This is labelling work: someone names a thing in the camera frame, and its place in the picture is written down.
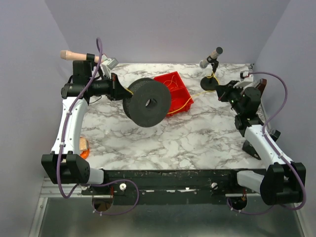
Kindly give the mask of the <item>grey cable spool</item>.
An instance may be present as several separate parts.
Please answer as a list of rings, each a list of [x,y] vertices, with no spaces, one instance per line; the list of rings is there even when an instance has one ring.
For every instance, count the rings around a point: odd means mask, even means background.
[[[159,124],[171,107],[171,93],[166,85],[151,78],[134,81],[129,87],[131,98],[123,99],[127,117],[140,127]]]

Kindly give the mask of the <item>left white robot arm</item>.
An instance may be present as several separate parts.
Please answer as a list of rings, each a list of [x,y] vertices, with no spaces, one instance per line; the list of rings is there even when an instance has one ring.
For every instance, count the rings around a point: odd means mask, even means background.
[[[131,97],[111,71],[117,64],[115,58],[105,59],[100,66],[73,61],[73,74],[61,89],[63,111],[58,135],[51,152],[41,158],[53,184],[100,185],[105,181],[105,172],[91,168],[81,157],[79,140],[91,97],[105,95],[111,101]]]

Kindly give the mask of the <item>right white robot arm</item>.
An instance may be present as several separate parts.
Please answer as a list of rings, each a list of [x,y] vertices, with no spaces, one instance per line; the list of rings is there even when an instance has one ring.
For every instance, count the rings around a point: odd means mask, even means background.
[[[237,183],[261,195],[267,205],[284,205],[306,202],[306,168],[293,162],[269,135],[257,115],[261,104],[261,91],[256,87],[245,89],[236,86],[237,81],[216,86],[218,100],[230,103],[236,112],[235,126],[242,137],[250,143],[264,163],[266,173],[239,171]]]

